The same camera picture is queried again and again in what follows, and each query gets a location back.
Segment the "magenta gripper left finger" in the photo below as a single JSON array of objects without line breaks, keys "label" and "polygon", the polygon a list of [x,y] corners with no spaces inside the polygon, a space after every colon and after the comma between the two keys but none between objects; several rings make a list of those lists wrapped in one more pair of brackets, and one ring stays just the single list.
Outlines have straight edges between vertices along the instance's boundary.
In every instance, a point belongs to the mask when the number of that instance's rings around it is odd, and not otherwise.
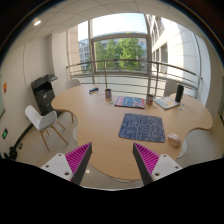
[{"label": "magenta gripper left finger", "polygon": [[42,169],[79,185],[92,154],[89,142],[67,154],[58,153],[42,166]]}]

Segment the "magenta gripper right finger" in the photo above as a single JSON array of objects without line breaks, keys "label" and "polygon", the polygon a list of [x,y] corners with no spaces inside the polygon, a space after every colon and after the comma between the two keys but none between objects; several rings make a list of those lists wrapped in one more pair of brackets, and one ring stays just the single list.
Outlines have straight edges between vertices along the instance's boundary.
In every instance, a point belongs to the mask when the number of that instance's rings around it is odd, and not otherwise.
[{"label": "magenta gripper right finger", "polygon": [[182,169],[168,154],[159,155],[137,143],[133,144],[133,155],[144,185]]}]

